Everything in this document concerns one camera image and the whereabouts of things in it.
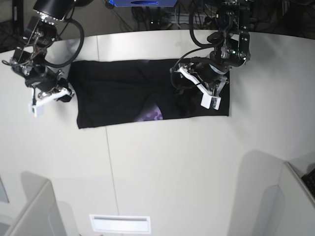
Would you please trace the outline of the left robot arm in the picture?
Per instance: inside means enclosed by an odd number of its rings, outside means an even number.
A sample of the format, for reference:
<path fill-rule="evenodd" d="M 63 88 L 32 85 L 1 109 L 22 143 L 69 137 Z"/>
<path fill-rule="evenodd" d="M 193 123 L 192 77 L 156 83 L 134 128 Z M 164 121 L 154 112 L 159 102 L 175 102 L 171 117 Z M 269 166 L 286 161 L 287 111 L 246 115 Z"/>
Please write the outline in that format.
<path fill-rule="evenodd" d="M 204 86 L 207 91 L 217 92 L 225 85 L 224 77 L 233 67 L 240 67 L 250 59 L 250 4 L 247 0 L 216 0 L 215 17 L 211 18 L 217 31 L 201 43 L 194 34 L 194 15 L 205 2 L 199 0 L 189 13 L 189 34 L 198 50 L 211 49 L 207 57 L 192 57 L 184 63 L 178 59 L 170 69 L 170 81 L 178 90 Z"/>

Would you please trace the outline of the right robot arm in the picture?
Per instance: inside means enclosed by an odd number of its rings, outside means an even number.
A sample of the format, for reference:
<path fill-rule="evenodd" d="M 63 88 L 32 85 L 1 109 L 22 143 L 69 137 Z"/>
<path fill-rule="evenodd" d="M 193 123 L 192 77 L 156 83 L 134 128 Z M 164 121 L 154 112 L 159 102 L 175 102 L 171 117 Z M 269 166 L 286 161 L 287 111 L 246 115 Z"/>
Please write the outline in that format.
<path fill-rule="evenodd" d="M 79 22 L 68 16 L 74 9 L 74 0 L 38 0 L 33 9 L 33 16 L 24 31 L 22 41 L 17 44 L 10 61 L 2 63 L 25 80 L 25 85 L 32 89 L 32 105 L 39 106 L 51 100 L 69 102 L 74 92 L 67 79 L 63 78 L 62 68 L 70 65 L 79 55 L 84 44 L 84 30 Z M 80 32 L 80 41 L 74 55 L 64 63 L 51 63 L 46 60 L 49 47 L 58 38 L 56 21 L 75 25 Z"/>

